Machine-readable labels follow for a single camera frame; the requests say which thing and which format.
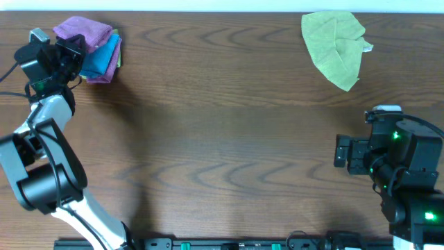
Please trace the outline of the large purple cloth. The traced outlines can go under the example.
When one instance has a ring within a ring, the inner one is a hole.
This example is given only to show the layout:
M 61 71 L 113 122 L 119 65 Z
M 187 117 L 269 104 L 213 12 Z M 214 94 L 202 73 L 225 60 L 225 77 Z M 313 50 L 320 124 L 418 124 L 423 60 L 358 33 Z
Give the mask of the large purple cloth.
M 55 26 L 53 32 L 63 39 L 72 38 L 75 35 L 83 35 L 87 52 L 92 53 L 108 42 L 113 34 L 113 28 L 108 24 L 86 17 L 73 16 Z

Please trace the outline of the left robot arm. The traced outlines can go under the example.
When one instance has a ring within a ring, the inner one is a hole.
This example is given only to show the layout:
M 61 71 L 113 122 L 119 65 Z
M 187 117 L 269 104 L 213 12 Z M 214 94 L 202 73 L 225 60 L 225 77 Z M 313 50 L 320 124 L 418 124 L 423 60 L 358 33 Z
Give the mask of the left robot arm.
M 55 44 L 36 28 L 14 54 L 28 78 L 22 96 L 31 106 L 25 122 L 1 139 L 1 167 L 19 204 L 50 214 L 78 231 L 93 249 L 139 249 L 129 228 L 108 214 L 87 188 L 85 170 L 63 135 L 75 113 L 69 82 L 86 55 L 84 35 Z

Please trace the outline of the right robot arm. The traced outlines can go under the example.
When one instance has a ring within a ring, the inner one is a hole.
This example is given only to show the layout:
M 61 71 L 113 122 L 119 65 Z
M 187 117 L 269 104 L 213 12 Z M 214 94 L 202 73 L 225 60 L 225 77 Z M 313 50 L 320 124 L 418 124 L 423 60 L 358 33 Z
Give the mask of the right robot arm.
M 369 175 L 392 236 L 420 249 L 443 245 L 443 192 L 435 188 L 440 137 L 392 135 L 382 147 L 369 139 L 338 135 L 335 167 Z

